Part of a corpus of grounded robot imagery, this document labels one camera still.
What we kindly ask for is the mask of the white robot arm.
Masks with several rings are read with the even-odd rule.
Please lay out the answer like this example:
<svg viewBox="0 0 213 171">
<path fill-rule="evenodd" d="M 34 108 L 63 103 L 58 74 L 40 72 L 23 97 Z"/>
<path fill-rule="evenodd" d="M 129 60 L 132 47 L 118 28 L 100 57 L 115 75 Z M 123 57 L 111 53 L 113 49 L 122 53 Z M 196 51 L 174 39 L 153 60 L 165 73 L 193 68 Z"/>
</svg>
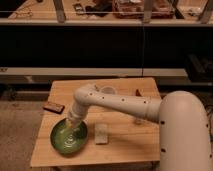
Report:
<svg viewBox="0 0 213 171">
<path fill-rule="evenodd" d="M 71 125 L 78 126 L 92 106 L 158 123 L 160 171 L 213 171 L 208 116 L 194 94 L 174 91 L 156 99 L 106 94 L 87 84 L 74 92 L 68 112 Z"/>
</svg>

